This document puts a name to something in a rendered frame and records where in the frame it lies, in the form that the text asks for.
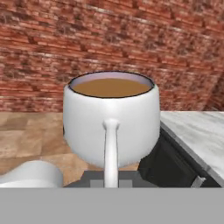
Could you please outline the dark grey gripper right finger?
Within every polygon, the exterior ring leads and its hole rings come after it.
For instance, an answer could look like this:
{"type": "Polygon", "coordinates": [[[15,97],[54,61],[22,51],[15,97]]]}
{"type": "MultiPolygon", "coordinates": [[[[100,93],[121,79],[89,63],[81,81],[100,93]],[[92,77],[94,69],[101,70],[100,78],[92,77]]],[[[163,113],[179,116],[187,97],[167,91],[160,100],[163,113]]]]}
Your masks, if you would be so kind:
{"type": "Polygon", "coordinates": [[[154,184],[142,179],[139,171],[119,171],[120,188],[149,188],[154,184]]]}

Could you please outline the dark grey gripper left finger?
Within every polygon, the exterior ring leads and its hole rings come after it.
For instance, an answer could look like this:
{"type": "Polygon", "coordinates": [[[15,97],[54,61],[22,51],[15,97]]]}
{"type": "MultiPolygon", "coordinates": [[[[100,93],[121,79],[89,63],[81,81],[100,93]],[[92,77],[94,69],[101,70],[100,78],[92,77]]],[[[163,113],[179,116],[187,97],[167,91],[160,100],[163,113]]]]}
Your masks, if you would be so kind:
{"type": "Polygon", "coordinates": [[[84,171],[80,180],[74,181],[67,187],[102,188],[104,173],[102,171],[84,171]]]}

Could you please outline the white rounded object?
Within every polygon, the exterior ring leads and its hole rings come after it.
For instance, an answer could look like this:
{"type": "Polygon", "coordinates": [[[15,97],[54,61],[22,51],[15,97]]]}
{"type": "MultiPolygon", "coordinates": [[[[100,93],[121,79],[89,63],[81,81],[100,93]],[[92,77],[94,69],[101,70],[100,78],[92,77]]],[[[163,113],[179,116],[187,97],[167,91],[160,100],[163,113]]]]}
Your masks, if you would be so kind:
{"type": "Polygon", "coordinates": [[[46,161],[24,162],[0,175],[0,188],[57,188],[63,186],[60,169],[46,161]]]}

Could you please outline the white mug of coffee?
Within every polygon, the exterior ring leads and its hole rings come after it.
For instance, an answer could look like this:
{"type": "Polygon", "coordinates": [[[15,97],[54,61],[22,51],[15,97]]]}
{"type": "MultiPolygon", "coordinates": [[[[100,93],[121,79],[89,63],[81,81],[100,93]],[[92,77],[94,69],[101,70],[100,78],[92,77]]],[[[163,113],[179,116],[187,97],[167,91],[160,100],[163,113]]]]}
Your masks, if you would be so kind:
{"type": "Polygon", "coordinates": [[[78,76],[64,87],[63,136],[73,153],[104,170],[104,186],[119,186],[118,170],[151,153],[160,133],[159,89],[137,73],[99,71],[78,76]],[[74,90],[88,81],[117,78],[149,89],[127,97],[102,98],[74,90]]]}

